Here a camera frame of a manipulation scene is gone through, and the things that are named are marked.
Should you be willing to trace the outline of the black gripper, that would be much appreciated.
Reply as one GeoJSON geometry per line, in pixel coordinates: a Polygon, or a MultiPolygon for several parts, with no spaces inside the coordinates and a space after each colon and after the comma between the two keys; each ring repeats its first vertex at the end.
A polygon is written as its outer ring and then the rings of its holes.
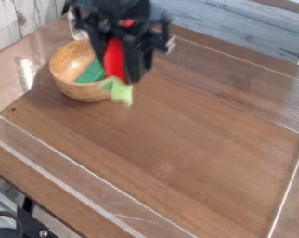
{"type": "Polygon", "coordinates": [[[126,82],[137,83],[152,67],[153,50],[173,46],[172,19],[150,0],[67,0],[74,27],[89,34],[99,63],[110,39],[122,42],[126,82]]]}

